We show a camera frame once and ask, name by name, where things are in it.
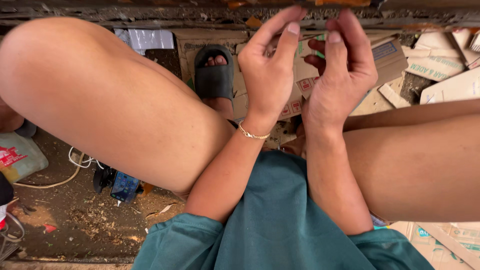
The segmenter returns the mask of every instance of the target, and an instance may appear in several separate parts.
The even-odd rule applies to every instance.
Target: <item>toe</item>
[[[209,66],[214,66],[215,65],[215,61],[213,60],[213,57],[208,58],[208,65]]]
[[[221,55],[217,55],[215,57],[215,64],[217,65],[226,65],[227,64],[227,61],[225,60],[225,58]]]

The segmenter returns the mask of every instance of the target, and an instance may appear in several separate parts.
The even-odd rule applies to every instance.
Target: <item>blue label on cardboard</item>
[[[377,61],[380,58],[383,58],[389,54],[396,52],[396,48],[393,43],[390,41],[383,45],[380,45],[372,50],[373,52],[373,59]]]

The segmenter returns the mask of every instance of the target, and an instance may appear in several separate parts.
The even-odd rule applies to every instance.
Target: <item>white plastic jug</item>
[[[31,138],[15,132],[0,134],[0,172],[15,183],[48,166],[48,160]]]

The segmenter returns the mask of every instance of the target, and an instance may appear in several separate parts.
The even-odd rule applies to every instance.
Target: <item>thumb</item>
[[[326,67],[324,74],[348,73],[347,56],[347,47],[340,33],[337,31],[329,32],[325,42]]]
[[[298,23],[292,22],[285,27],[273,55],[274,61],[282,65],[293,66],[293,57],[298,47],[299,34],[300,25]]]

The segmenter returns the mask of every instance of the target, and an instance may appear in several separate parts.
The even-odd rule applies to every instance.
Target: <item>hand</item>
[[[308,43],[310,48],[324,52],[325,59],[313,55],[305,58],[321,76],[302,114],[307,134],[325,129],[341,134],[346,118],[378,78],[370,41],[352,11],[342,10],[338,20],[327,21],[326,27],[329,33],[325,42]]]
[[[269,133],[285,106],[293,86],[293,58],[306,10],[293,6],[268,20],[241,51],[238,60],[243,72],[249,107],[245,124],[251,133]],[[267,46],[283,30],[273,57],[265,56]]]

